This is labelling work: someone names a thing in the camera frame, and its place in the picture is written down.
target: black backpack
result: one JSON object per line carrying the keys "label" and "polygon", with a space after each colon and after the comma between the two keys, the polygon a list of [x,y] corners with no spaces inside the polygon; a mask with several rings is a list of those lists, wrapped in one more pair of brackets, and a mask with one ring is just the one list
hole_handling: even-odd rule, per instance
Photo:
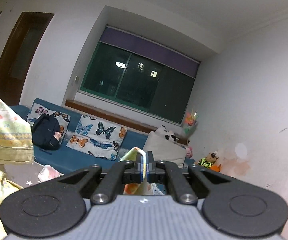
{"label": "black backpack", "polygon": [[32,126],[33,144],[46,150],[56,150],[59,141],[53,136],[60,132],[60,124],[53,115],[42,114]]}

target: purple roller blind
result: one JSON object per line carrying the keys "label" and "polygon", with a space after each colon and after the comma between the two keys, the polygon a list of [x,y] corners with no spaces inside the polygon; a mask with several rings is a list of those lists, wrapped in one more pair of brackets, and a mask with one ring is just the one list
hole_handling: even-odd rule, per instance
{"label": "purple roller blind", "polygon": [[138,36],[105,28],[100,41],[162,63],[192,78],[196,77],[199,65],[197,62]]}

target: wooden window sill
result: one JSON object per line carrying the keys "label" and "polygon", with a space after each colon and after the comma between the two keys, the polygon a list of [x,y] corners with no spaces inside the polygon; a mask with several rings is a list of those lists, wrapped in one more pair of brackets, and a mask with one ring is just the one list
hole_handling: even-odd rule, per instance
{"label": "wooden window sill", "polygon": [[[99,118],[103,118],[105,120],[108,120],[110,122],[118,123],[120,125],[124,125],[126,127],[130,127],[132,129],[145,132],[145,133],[150,133],[151,131],[156,131],[157,127],[147,125],[144,123],[137,122],[135,120],[123,117],[121,115],[113,114],[111,112],[84,104],[79,101],[75,100],[66,100],[65,106],[71,107],[73,109],[88,113],[90,115],[97,116]],[[178,141],[181,144],[188,145],[189,140],[180,138]]]}

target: pink plush toy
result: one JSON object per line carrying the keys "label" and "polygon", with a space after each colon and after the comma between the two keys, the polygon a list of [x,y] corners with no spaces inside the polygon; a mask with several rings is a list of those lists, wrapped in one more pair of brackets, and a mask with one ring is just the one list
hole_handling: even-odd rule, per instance
{"label": "pink plush toy", "polygon": [[186,149],[186,158],[190,159],[193,157],[193,148],[188,146],[188,147],[185,147]]}

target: floor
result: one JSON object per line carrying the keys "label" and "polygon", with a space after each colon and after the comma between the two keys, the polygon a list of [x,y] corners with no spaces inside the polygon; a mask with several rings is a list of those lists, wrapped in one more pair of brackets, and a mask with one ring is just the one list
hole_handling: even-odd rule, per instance
{"label": "floor", "polygon": [[5,165],[4,172],[7,174],[7,179],[22,187],[29,187],[39,183],[37,176],[43,167],[43,165],[35,162],[22,165]]}

